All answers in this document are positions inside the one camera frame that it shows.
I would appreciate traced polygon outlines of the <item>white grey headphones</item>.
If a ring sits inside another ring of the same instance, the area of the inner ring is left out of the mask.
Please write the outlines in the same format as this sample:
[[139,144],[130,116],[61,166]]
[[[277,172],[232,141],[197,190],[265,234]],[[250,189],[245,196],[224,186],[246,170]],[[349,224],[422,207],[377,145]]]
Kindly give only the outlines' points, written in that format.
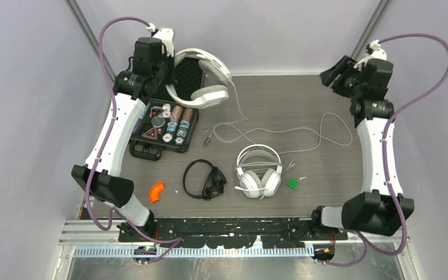
[[282,163],[279,153],[270,146],[253,144],[240,151],[235,171],[239,185],[235,189],[249,198],[272,197],[281,185],[282,174],[296,165]]

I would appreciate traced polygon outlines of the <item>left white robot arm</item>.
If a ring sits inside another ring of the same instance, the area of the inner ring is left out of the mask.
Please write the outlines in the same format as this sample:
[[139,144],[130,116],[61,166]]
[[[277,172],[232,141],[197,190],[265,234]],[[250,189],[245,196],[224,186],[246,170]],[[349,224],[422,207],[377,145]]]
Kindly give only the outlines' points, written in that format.
[[153,212],[134,194],[134,182],[122,178],[121,165],[140,115],[162,84],[174,80],[174,44],[170,38],[141,37],[135,43],[131,67],[107,78],[111,103],[91,154],[74,165],[73,179],[85,191],[125,219],[133,234],[150,241],[156,232]]

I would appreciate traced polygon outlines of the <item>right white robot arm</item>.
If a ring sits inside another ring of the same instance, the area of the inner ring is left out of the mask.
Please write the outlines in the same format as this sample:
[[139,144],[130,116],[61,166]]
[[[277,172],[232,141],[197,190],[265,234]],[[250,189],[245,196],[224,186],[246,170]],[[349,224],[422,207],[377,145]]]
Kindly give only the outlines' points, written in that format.
[[414,201],[404,196],[394,163],[395,113],[385,98],[393,64],[384,58],[356,62],[343,56],[320,74],[321,82],[351,101],[362,147],[363,182],[360,194],[343,206],[318,206],[311,214],[310,233],[325,239],[341,229],[392,236],[414,211]]

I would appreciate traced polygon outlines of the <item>black wired headphones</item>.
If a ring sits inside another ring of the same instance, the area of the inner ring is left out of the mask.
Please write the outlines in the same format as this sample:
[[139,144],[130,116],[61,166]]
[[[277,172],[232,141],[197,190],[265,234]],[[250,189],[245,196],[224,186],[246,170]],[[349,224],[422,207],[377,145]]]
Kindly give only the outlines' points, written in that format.
[[[206,165],[208,165],[211,168],[208,175],[206,176],[206,179],[204,181],[203,188],[201,190],[200,195],[195,195],[195,194],[190,193],[186,187],[187,174],[190,171],[190,169],[197,163],[205,163]],[[194,199],[206,200],[206,201],[210,201],[213,198],[223,195],[226,184],[227,184],[227,179],[226,179],[225,175],[222,173],[222,171],[218,167],[213,165],[210,161],[205,160],[205,159],[197,159],[197,160],[192,161],[185,168],[185,171],[183,173],[183,178],[182,178],[183,190],[189,197],[194,198]]]

